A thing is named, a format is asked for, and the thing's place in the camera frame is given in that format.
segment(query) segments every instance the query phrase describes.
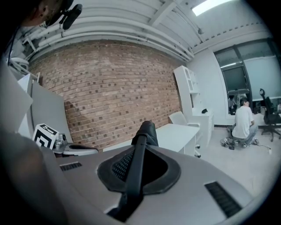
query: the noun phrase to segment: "floor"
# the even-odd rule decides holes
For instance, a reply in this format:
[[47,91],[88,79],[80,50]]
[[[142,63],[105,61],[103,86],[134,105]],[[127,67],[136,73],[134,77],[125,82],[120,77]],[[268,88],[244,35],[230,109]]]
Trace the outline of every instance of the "floor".
[[243,185],[253,196],[268,189],[281,165],[281,140],[277,135],[270,142],[270,134],[261,135],[259,129],[256,138],[260,145],[252,145],[246,149],[241,146],[235,150],[222,147],[220,140],[227,137],[226,128],[215,127],[208,149],[200,151],[202,159],[210,162],[227,175]]

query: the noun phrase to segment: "sneaker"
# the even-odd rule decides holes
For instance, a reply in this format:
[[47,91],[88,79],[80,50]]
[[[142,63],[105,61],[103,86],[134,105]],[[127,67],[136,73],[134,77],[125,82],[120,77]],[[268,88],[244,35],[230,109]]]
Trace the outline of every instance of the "sneaker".
[[243,144],[243,148],[247,148],[247,147],[250,147],[252,144],[250,143],[250,144],[246,144],[246,143],[244,143]]

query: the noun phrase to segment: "white wall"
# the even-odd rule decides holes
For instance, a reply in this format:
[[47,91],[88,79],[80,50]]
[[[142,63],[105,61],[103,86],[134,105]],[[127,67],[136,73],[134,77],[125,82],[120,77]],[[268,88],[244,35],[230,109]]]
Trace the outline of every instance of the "white wall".
[[214,124],[234,124],[234,116],[228,115],[227,91],[213,51],[207,48],[195,54],[195,58],[187,63],[187,67],[196,73],[206,108],[214,110]]
[[260,99],[259,89],[265,90],[265,96],[281,96],[281,71],[275,56],[245,60],[249,75],[252,97]]

